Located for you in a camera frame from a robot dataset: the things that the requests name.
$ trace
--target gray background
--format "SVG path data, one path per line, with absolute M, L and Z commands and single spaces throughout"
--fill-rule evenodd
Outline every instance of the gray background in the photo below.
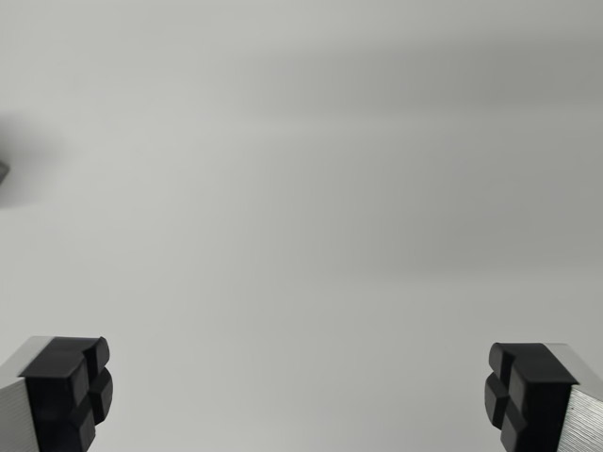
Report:
M 0 356 L 104 335 L 97 452 L 502 450 L 599 373 L 600 2 L 0 0 Z

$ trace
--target brushed metal surface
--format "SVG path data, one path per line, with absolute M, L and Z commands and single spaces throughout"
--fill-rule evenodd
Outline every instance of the brushed metal surface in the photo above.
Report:
M 603 401 L 575 386 L 570 394 L 558 452 L 603 451 Z

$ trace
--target white wall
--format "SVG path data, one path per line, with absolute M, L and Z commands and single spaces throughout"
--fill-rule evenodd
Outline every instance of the white wall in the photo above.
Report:
M 600 2 L 0 0 L 0 356 L 104 335 L 95 451 L 502 450 L 603 373 Z

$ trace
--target dark object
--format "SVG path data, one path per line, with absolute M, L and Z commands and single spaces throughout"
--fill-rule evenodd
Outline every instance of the dark object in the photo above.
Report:
M 21 374 L 41 452 L 88 450 L 111 405 L 108 360 L 103 337 L 56 337 Z
M 86 452 L 113 381 L 105 338 L 34 336 L 0 366 L 0 451 Z
M 7 177 L 8 172 L 10 171 L 10 167 L 2 162 L 0 162 L 0 184 L 4 181 L 4 178 Z
M 494 344 L 485 387 L 490 422 L 508 452 L 555 452 L 578 382 L 543 344 Z

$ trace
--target black rubber cap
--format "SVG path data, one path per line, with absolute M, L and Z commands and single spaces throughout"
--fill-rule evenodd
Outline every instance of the black rubber cap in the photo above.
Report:
M 4 181 L 4 178 L 7 177 L 9 172 L 10 167 L 5 163 L 0 162 L 0 184 L 2 184 L 2 181 Z
M 113 397 L 106 339 L 54 338 L 23 371 L 41 452 L 86 452 Z
M 556 452 L 578 382 L 543 344 L 494 344 L 485 406 L 508 452 Z

